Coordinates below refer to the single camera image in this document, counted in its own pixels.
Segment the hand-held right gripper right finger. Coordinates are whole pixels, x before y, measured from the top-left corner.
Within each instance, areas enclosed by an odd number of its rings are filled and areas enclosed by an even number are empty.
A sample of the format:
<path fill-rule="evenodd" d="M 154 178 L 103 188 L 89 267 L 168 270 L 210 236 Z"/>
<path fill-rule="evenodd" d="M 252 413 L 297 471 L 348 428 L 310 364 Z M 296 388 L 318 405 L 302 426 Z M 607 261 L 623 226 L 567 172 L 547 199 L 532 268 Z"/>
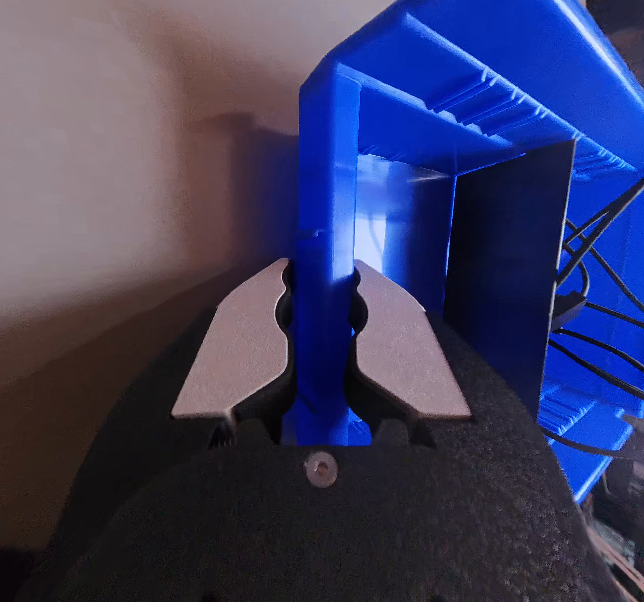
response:
<path fill-rule="evenodd" d="M 466 421 L 471 409 L 423 306 L 355 260 L 346 399 L 366 422 Z"/>

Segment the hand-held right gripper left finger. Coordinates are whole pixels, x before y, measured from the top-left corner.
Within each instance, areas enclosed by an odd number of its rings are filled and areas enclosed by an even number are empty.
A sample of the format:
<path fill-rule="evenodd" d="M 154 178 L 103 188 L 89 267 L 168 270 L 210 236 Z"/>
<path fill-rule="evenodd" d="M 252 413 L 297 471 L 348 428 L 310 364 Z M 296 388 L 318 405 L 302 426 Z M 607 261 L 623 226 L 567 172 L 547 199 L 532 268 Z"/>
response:
<path fill-rule="evenodd" d="M 172 417 L 280 422 L 296 397 L 292 320 L 292 262 L 280 258 L 217 306 Z"/>

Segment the black bin divider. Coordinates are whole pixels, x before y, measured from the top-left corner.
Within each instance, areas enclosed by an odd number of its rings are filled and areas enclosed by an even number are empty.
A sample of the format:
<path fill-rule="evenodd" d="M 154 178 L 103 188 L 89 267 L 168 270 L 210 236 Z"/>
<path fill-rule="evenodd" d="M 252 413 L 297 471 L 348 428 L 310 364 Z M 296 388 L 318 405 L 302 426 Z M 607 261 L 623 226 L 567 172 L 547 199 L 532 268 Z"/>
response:
<path fill-rule="evenodd" d="M 444 320 L 538 417 L 576 140 L 455 183 Z"/>

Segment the blue plastic bin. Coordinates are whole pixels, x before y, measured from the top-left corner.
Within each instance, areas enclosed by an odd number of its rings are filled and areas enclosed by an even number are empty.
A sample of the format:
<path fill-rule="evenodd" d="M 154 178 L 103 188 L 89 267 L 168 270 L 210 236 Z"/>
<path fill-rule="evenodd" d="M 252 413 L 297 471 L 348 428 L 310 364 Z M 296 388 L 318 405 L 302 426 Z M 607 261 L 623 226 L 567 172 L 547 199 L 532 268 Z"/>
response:
<path fill-rule="evenodd" d="M 455 183 L 576 140 L 536 422 L 576 503 L 643 415 L 579 365 L 643 361 L 643 322 L 616 324 L 623 282 L 643 295 L 643 84 L 578 0 L 397 0 L 336 45 L 300 88 L 294 261 L 298 445 L 366 445 L 344 397 L 355 260 L 444 311 Z"/>

